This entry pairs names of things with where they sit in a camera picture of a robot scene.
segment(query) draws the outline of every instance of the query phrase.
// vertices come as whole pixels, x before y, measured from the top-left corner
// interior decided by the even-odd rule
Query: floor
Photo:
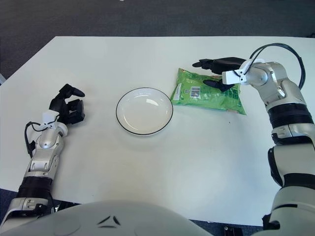
[[[0,73],[9,78],[57,35],[306,37],[314,15],[314,0],[0,0]],[[0,221],[14,196],[0,190]],[[224,235],[225,224],[195,223]]]

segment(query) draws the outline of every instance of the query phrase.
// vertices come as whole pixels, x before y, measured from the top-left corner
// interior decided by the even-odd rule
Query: wire
[[[51,204],[53,205],[54,212],[56,212],[56,205],[55,205],[53,196],[51,196],[51,193],[50,193],[50,192],[49,192],[49,197],[50,197],[50,199],[51,199]]]
[[[244,75],[246,75],[249,70],[251,69],[252,65],[254,64],[254,61],[257,59],[258,55],[267,47],[270,46],[277,46],[277,47],[281,47],[281,48],[285,48],[287,50],[289,50],[290,52],[292,52],[297,60],[299,61],[300,67],[301,67],[301,79],[300,79],[300,83],[299,83],[299,89],[302,89],[304,83],[305,83],[305,77],[306,77],[306,72],[305,72],[305,67],[302,61],[302,58],[297,54],[297,52],[291,48],[289,45],[284,44],[284,43],[271,43],[271,44],[266,44],[264,46],[261,46],[260,48],[257,48],[250,56],[250,59],[253,58],[253,56],[256,54],[256,56],[253,58],[252,62],[250,63],[248,69],[246,70],[246,72],[244,73]],[[237,75],[238,77],[241,77],[241,75],[237,74],[237,72],[235,70],[233,70],[234,74]]]
[[[40,126],[40,124],[39,124],[39,123],[36,123],[36,122],[31,122],[31,127],[32,127],[32,128],[33,128],[33,130],[34,130],[34,131],[36,131],[36,132],[41,132],[41,131],[44,131],[44,130],[46,130],[46,129],[47,129],[47,127],[46,127],[46,128],[44,128],[44,129],[37,130],[37,129],[35,129],[35,128],[34,128],[33,124],[37,124],[37,125],[39,125],[39,126]]]
[[[56,122],[56,120],[57,120],[57,117],[59,117],[59,116],[60,116],[60,115],[57,115],[54,121],[48,122],[47,124],[51,124],[51,123],[54,123],[54,122]]]

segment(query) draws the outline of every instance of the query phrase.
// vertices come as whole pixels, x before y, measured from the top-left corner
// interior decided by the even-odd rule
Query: robotic hand
[[[41,124],[29,122],[25,127],[25,141],[30,163],[25,172],[19,192],[11,201],[9,210],[1,224],[2,231],[10,225],[26,223],[41,216],[47,210],[48,200],[52,199],[50,189],[57,170],[59,155],[63,149],[63,138],[67,135],[67,124],[75,124],[84,119],[83,101],[76,99],[68,103],[72,95],[84,97],[80,90],[66,84],[51,101],[49,110],[43,113]],[[29,143],[28,127],[41,132],[36,141]]]

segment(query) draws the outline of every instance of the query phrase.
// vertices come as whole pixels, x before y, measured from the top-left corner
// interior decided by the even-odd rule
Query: plastic package
[[[240,85],[221,92],[203,83],[204,80],[220,80],[221,76],[207,76],[178,69],[176,87],[171,101],[174,105],[192,105],[246,115],[239,98]]]

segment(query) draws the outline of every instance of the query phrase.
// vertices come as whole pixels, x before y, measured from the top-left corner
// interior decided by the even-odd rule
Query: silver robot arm
[[[222,73],[224,84],[252,85],[266,106],[275,146],[268,151],[271,175],[282,187],[265,231],[257,236],[313,235],[315,232],[315,125],[298,86],[276,62],[257,59]]]
[[[27,151],[31,160],[25,172],[16,198],[11,201],[0,225],[0,233],[18,227],[42,216],[52,200],[51,186],[54,180],[59,155],[63,149],[63,138],[68,133],[66,124],[83,120],[83,102],[79,99],[65,103],[71,95],[84,96],[78,89],[65,85],[43,113],[41,124],[29,122],[25,129]],[[35,141],[28,142],[27,129],[32,126],[41,134]]]

